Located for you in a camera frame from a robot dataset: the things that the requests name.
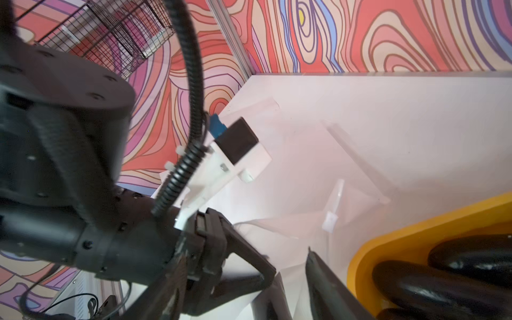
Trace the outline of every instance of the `black cable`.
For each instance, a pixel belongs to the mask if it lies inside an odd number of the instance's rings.
[[[187,71],[190,130],[188,144],[201,138],[204,111],[204,80],[201,50],[196,37],[194,24],[183,0],[164,0],[173,28],[178,36],[185,68]]]
[[[114,314],[116,314],[119,310],[121,310],[121,308],[126,304],[126,301],[128,301],[128,299],[130,298],[130,294],[132,294],[132,283],[128,282],[128,292],[123,297],[123,300],[121,301],[121,303],[118,304],[114,310],[112,310],[106,316],[104,316],[103,318],[101,318],[99,320],[106,320],[106,319],[110,318],[111,316],[113,316]]]
[[[90,295],[90,296],[94,297],[94,299],[96,300],[96,311],[94,312],[94,314],[91,314],[91,318],[92,318],[98,312],[98,308],[99,308],[99,306],[98,306],[98,304],[99,304],[98,297],[95,294],[92,294],[92,293],[79,293],[79,294],[75,294],[75,295],[69,296],[66,299],[62,299],[61,301],[54,303],[50,307],[48,307],[45,310],[41,311],[41,313],[45,313],[46,311],[48,311],[51,308],[53,308],[53,307],[63,303],[64,301],[67,301],[67,300],[72,299],[72,298],[76,298],[78,296],[83,296],[83,295]]]
[[[194,24],[183,0],[164,0],[163,2],[178,36],[185,60],[190,102],[190,129],[185,155],[178,160],[174,171],[167,176],[155,199],[151,213],[157,218],[166,214],[174,204],[203,160],[207,150],[203,146],[203,141],[200,140],[206,138],[207,130],[202,130],[203,119],[206,125],[203,66]]]
[[[151,209],[153,216],[159,218],[167,213],[203,160],[207,150],[199,141],[189,143],[185,154],[178,160],[174,171],[169,173],[158,193],[155,205]]]
[[[55,320],[56,319],[56,317],[54,317],[53,315],[49,315],[49,314],[45,314],[44,313],[49,308],[47,308],[43,312],[36,312],[36,311],[30,310],[29,307],[27,306],[27,297],[28,297],[30,291],[32,291],[32,289],[35,286],[39,285],[41,282],[46,280],[49,276],[54,274],[59,268],[60,268],[60,265],[58,265],[58,264],[53,265],[53,267],[51,267],[50,270],[48,270],[48,272],[41,277],[41,279],[39,279],[36,283],[34,283],[27,291],[23,292],[23,294],[19,298],[19,302],[18,303],[19,303],[19,310],[21,311],[21,313],[24,316],[26,316],[26,317],[28,317],[30,319],[34,319],[34,320]],[[128,282],[128,292],[124,296],[124,298],[121,301],[121,303],[118,304],[117,307],[114,310],[112,310],[106,316],[102,317],[99,320],[106,320],[109,317],[111,317],[112,315],[114,315],[116,312],[118,312],[126,304],[126,301],[128,301],[128,298],[130,297],[131,293],[132,293],[132,283]]]
[[[64,108],[43,104],[30,107],[26,115],[73,198],[78,215],[100,230],[110,229],[119,219],[112,182],[76,116]]]
[[[22,314],[24,316],[29,317],[31,319],[36,319],[36,320],[54,320],[55,319],[55,317],[52,315],[48,315],[48,314],[44,314],[42,312],[35,312],[35,311],[30,310],[29,307],[27,306],[27,297],[28,297],[30,291],[35,286],[37,286],[38,284],[40,284],[41,282],[46,280],[49,276],[54,274],[59,268],[60,268],[60,265],[58,265],[58,264],[53,265],[53,267],[51,267],[50,270],[48,270],[48,272],[41,277],[41,279],[39,279],[36,283],[34,283],[27,291],[23,292],[22,296],[19,298],[18,303],[19,303],[19,310],[22,312]]]

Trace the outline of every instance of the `transparent plastic sheet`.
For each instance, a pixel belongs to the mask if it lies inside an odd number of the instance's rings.
[[[203,208],[214,208],[282,273],[294,319],[310,319],[305,276],[308,248],[342,275],[335,236],[340,229],[389,200],[327,130],[326,125],[296,125],[287,121],[277,103],[264,100],[227,115],[227,126],[243,116],[272,157],[252,183],[234,179]],[[223,277],[255,270],[230,256]],[[247,295],[199,319],[252,319]]]

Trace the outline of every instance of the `black cylindrical joint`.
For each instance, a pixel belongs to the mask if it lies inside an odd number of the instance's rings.
[[[39,207],[0,198],[0,248],[73,265],[75,245],[86,227],[72,207]]]
[[[91,61],[30,46],[16,36],[0,38],[0,67],[1,198],[38,206],[73,204],[63,174],[28,119],[37,105],[73,114],[104,174],[117,181],[135,103],[128,82]]]

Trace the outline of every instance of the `metal frame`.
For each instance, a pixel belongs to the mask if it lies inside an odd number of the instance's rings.
[[[222,35],[231,49],[233,57],[240,67],[242,78],[244,81],[249,80],[249,77],[256,74],[256,71],[250,63],[249,56],[247,55],[242,41],[238,36],[237,29],[234,27],[233,21],[231,21],[231,16],[229,15],[226,5],[223,0],[206,0],[206,3],[208,4],[217,25],[219,25]]]
[[[84,57],[126,79],[173,34],[161,0],[88,0],[35,44]]]

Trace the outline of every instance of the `screw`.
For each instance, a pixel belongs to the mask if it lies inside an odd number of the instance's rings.
[[[82,247],[83,247],[85,250],[92,249],[92,248],[93,248],[93,242],[92,242],[92,241],[87,241],[87,240],[85,240],[85,241],[82,243]]]
[[[103,77],[106,78],[108,81],[117,82],[117,79],[114,78],[113,76],[103,76]]]
[[[122,194],[124,193],[124,191],[125,191],[125,190],[126,190],[125,188],[118,187],[118,188],[117,188],[117,191],[116,191],[116,195],[117,195],[117,196],[122,195]]]
[[[50,57],[51,57],[51,58],[55,57],[55,56],[54,56],[53,54],[51,54],[50,52],[46,52],[46,51],[44,51],[44,50],[37,50],[37,52],[38,52],[39,54],[42,54],[42,55],[43,55],[43,56],[45,56],[45,57],[49,57],[49,58],[50,58]]]
[[[102,101],[105,100],[105,97],[103,97],[99,93],[88,92],[87,95],[90,96],[91,98],[93,98],[94,100],[102,100]]]

